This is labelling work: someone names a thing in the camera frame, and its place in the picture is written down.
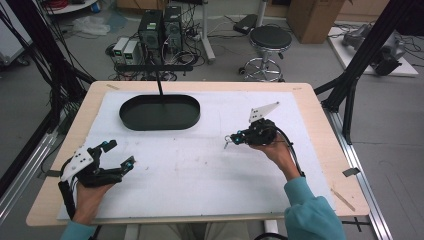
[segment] person's right hand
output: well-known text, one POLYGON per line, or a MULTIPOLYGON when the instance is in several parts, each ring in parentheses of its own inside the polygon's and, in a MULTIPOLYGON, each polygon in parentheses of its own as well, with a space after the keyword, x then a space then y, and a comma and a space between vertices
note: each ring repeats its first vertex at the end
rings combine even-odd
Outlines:
POLYGON ((90 225, 97 215, 97 210, 106 192, 115 184, 95 188, 86 188, 77 183, 77 209, 72 221, 90 225))
POLYGON ((287 181, 300 177, 300 173, 290 155, 289 147, 283 137, 277 134, 274 141, 268 145, 250 145, 251 148, 262 151, 283 171, 287 181))

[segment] small white object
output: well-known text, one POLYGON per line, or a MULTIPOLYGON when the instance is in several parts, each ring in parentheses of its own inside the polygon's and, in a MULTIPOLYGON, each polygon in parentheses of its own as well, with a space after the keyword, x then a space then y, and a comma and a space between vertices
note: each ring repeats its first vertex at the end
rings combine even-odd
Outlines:
POLYGON ((140 228, 139 224, 127 224, 127 230, 125 230, 124 240, 138 239, 139 228, 140 228))
POLYGON ((277 233, 278 234, 278 224, 277 220, 265 220, 264 221, 265 232, 277 233))
POLYGON ((106 35, 110 31, 110 26, 103 24, 104 22, 104 18, 92 16, 82 17, 72 21, 74 31, 91 35, 106 35))
POLYGON ((63 170, 63 175, 60 177, 60 181, 64 182, 70 179, 92 162, 93 158, 87 150, 83 148, 78 149, 72 160, 68 163, 68 165, 66 165, 65 170, 63 170))
POLYGON ((252 111, 250 112, 249 123, 252 123, 261 118, 264 118, 266 115, 268 115, 268 113, 272 112, 272 110, 278 107, 279 104, 280 102, 276 102, 276 103, 271 103, 262 107, 252 108, 252 111))

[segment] round stool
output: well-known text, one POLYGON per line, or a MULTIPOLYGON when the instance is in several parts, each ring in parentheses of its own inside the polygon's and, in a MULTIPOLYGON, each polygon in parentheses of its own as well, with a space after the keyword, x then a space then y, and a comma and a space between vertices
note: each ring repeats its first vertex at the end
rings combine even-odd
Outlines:
POLYGON ((261 58, 253 58, 244 67, 239 69, 239 74, 245 74, 245 80, 278 81, 284 82, 280 66, 269 59, 272 53, 278 53, 283 59, 283 52, 289 49, 291 36, 288 32, 276 26, 260 26, 250 32, 250 44, 263 53, 261 58))

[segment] person's left hand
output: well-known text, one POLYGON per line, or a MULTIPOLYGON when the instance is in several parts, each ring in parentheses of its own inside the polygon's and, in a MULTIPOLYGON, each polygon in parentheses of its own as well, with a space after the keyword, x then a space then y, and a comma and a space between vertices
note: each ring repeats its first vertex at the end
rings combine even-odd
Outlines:
POLYGON ((77 184, 77 206, 72 221, 89 225, 97 215, 97 210, 105 193, 114 184, 96 188, 86 188, 81 183, 77 184))

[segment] white paper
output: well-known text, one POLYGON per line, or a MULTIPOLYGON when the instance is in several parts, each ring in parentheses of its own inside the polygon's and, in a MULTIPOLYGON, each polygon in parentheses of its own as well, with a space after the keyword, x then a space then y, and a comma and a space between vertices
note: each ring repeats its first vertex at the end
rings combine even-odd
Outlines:
MULTIPOLYGON (((252 108, 280 102, 266 116, 282 129, 316 195, 334 202, 303 119, 291 93, 186 92, 200 103, 198 123, 186 130, 133 131, 119 117, 121 105, 140 92, 106 93, 84 147, 115 139, 101 167, 119 167, 134 156, 135 167, 104 197, 97 218, 181 217, 282 213, 289 207, 286 180, 277 166, 247 145, 225 136, 249 127, 252 108)), ((67 219, 65 208, 58 219, 67 219)))

